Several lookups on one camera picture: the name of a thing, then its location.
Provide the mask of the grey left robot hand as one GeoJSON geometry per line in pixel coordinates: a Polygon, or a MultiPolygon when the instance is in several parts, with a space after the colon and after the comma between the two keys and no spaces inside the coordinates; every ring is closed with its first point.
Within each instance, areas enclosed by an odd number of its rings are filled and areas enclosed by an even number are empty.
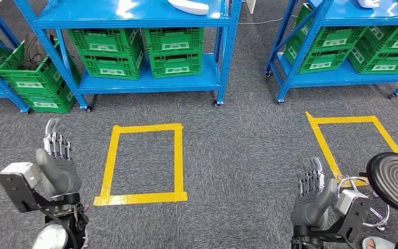
{"type": "Polygon", "coordinates": [[[60,118],[51,118],[45,127],[43,147],[36,150],[36,165],[41,171],[41,184],[49,198],[77,193],[82,185],[73,162],[71,134],[60,118]]]}

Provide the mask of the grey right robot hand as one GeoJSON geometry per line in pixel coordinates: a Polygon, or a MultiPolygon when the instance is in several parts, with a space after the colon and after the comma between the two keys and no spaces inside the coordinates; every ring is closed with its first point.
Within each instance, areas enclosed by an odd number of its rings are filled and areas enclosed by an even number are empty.
{"type": "Polygon", "coordinates": [[[291,213],[295,226],[307,226],[325,230],[328,223],[328,208],[336,197],[337,181],[326,180],[318,157],[310,158],[310,171],[300,174],[298,195],[291,213]]]}

